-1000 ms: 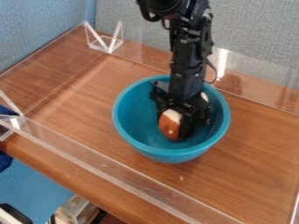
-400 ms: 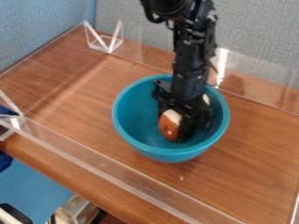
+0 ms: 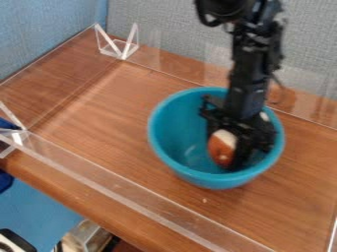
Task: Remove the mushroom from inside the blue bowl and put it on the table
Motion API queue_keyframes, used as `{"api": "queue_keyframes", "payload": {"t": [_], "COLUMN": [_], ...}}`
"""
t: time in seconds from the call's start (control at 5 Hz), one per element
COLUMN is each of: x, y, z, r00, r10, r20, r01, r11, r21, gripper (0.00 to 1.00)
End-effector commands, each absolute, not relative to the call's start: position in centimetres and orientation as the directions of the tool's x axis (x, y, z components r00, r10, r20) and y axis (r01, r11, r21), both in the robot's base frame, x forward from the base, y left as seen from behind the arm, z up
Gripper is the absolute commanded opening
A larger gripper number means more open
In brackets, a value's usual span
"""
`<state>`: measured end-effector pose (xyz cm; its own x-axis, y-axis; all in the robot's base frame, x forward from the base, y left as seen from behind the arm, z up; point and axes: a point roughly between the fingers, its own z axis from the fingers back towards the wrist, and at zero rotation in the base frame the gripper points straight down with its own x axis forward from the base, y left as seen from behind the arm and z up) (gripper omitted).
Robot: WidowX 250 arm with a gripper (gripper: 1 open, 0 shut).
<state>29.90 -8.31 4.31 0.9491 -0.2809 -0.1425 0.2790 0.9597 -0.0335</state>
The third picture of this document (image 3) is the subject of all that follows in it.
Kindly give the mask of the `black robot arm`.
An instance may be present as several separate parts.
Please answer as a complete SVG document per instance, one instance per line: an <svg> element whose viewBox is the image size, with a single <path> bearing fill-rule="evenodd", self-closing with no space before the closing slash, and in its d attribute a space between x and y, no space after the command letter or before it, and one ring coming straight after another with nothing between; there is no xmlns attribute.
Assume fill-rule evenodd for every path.
<svg viewBox="0 0 337 252"><path fill-rule="evenodd" d="M232 68L223 98L203 96L208 153L214 163L236 169L257 152L275 145L277 130L263 111L269 84L283 60L286 20L282 0L195 0L200 23L232 24Z"/></svg>

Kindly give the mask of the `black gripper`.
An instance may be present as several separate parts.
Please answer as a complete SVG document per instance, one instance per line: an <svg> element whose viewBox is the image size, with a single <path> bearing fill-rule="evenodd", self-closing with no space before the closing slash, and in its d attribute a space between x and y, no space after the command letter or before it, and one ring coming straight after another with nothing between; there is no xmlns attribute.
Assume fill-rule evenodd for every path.
<svg viewBox="0 0 337 252"><path fill-rule="evenodd" d="M207 138L224 137L234 149L231 170L242 167L254 150L267 153L274 147L277 129L265 111L248 119L235 119L224 112L223 99L206 94L202 96L199 115L207 121Z"/></svg>

